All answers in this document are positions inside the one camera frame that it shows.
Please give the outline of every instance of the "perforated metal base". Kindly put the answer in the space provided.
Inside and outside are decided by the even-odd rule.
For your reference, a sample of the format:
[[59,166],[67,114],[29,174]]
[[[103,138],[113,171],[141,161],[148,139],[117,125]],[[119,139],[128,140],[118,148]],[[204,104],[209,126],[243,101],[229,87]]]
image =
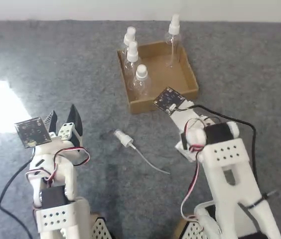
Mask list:
[[92,239],[112,239],[104,219],[98,218],[95,221],[95,224],[92,228]]
[[181,239],[208,239],[208,237],[198,223],[189,223]]

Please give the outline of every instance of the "white wire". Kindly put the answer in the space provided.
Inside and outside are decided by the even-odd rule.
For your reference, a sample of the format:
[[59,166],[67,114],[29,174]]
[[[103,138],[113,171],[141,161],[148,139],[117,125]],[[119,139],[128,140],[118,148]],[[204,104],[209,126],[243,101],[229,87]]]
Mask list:
[[25,176],[26,176],[26,179],[28,180],[28,182],[30,182],[30,181],[29,181],[29,174],[31,174],[31,173],[36,173],[36,172],[44,172],[44,173],[46,173],[46,174],[48,175],[48,172],[42,170],[41,168],[32,169],[32,170],[27,171],[27,172],[25,173]]
[[197,175],[195,176],[193,184],[191,185],[190,189],[188,190],[188,193],[186,194],[184,200],[182,200],[181,205],[180,205],[180,213],[181,213],[182,218],[184,218],[188,222],[196,222],[196,223],[199,223],[199,222],[196,219],[191,218],[191,217],[196,217],[196,216],[195,215],[189,215],[188,217],[185,216],[182,208],[195,187],[195,184],[196,184],[196,181],[198,178],[198,172],[199,172],[199,163],[197,162]]
[[161,170],[161,169],[157,168],[156,166],[152,165],[151,162],[149,162],[149,161],[144,157],[144,155],[143,155],[134,145],[131,144],[131,147],[132,147],[133,149],[135,149],[135,151],[143,158],[143,160],[145,160],[145,162],[148,163],[153,169],[155,169],[155,170],[157,170],[157,171],[159,171],[159,172],[161,172],[161,173],[170,174],[170,172]]

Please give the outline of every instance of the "robotic arm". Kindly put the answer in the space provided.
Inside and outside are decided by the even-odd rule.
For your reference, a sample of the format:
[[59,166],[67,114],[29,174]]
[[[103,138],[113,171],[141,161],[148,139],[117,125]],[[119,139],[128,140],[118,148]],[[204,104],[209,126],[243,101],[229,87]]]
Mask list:
[[[25,147],[35,147],[26,178],[33,187],[33,208],[41,239],[91,239],[93,235],[111,239],[104,219],[91,224],[90,206],[77,197],[74,166],[90,159],[82,147],[83,128],[80,115],[72,105],[67,122],[56,134],[57,115],[53,111],[44,121],[35,118],[16,124]],[[87,155],[79,164],[73,161]]]
[[[183,132],[176,149],[190,162],[198,159],[204,168],[213,197],[212,202],[195,208],[199,223],[204,228],[204,237],[238,239],[250,235],[257,238],[257,234],[262,234],[269,239],[281,239],[267,201],[250,210],[241,207],[251,205],[262,195],[249,165],[244,143],[239,138],[237,124],[233,121],[215,124],[211,118],[198,115],[191,109],[194,103],[171,88],[162,92],[154,104],[169,114]],[[189,124],[191,119],[194,119],[192,125]],[[192,150],[191,145],[201,146],[202,150]],[[228,182],[226,171],[231,171],[234,184]],[[249,217],[257,222],[261,233],[257,232]]]

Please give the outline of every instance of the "red wire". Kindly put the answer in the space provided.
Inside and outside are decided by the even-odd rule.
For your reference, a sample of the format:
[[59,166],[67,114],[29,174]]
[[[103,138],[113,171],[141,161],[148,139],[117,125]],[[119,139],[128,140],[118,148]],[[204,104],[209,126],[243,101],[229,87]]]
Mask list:
[[91,158],[91,157],[90,157],[90,154],[89,154],[89,152],[87,151],[87,149],[84,148],[84,147],[63,148],[63,149],[57,151],[57,152],[55,153],[54,157],[53,157],[54,172],[52,173],[52,175],[51,175],[51,177],[50,177],[50,183],[51,183],[51,181],[54,179],[54,176],[55,176],[55,174],[56,174],[56,170],[55,170],[55,167],[56,167],[56,163],[55,163],[56,156],[57,156],[58,154],[60,154],[61,152],[70,151],[70,150],[75,150],[75,149],[77,149],[77,150],[80,150],[80,149],[84,150],[84,151],[88,154],[88,157],[87,157],[85,160],[83,160],[81,163],[73,164],[74,167],[84,165],[84,164],[86,164],[88,161],[90,161],[90,158]]

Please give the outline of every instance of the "white spray cap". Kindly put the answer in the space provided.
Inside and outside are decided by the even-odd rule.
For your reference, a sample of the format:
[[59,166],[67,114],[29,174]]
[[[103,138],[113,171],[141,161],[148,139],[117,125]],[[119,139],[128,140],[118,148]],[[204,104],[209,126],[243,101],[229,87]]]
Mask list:
[[122,145],[124,145],[125,147],[129,147],[133,143],[133,139],[130,136],[128,136],[127,134],[123,133],[119,129],[117,129],[114,132],[114,135],[115,135],[116,138],[118,138],[120,140]]
[[127,60],[130,62],[136,62],[139,59],[139,52],[137,50],[137,42],[131,41],[129,49],[127,50]]
[[146,65],[137,66],[136,78],[139,81],[144,81],[147,79],[147,77],[148,77],[148,72],[147,72]]
[[179,29],[180,29],[180,26],[179,26],[179,14],[174,14],[172,16],[168,32],[171,35],[178,35],[179,34]]
[[124,36],[124,44],[126,46],[129,46],[131,41],[135,41],[135,33],[136,33],[135,27],[129,26],[127,28],[126,34]]

